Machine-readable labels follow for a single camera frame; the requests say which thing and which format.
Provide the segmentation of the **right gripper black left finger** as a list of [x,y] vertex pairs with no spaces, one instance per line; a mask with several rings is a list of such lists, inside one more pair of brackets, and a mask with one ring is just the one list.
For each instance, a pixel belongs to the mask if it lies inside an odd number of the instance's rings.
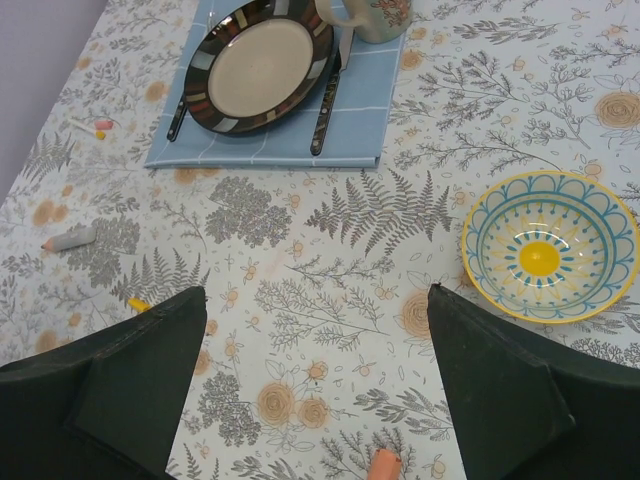
[[1,368],[4,479],[166,479],[207,322],[190,287]]

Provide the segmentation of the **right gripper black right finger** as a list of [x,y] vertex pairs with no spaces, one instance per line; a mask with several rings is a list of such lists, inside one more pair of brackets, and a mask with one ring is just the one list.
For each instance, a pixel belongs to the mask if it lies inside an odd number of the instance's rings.
[[469,479],[636,479],[639,372],[509,323],[440,284],[428,320]]

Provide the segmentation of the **white marker with yellow tip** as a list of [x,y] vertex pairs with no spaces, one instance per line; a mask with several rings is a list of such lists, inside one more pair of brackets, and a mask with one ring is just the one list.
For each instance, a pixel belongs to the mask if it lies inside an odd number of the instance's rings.
[[103,131],[96,129],[95,127],[91,127],[91,126],[85,125],[82,122],[77,121],[77,120],[75,120],[73,118],[69,118],[68,119],[68,123],[70,125],[78,128],[78,129],[90,134],[91,136],[97,138],[98,140],[104,140],[106,138],[106,134]]

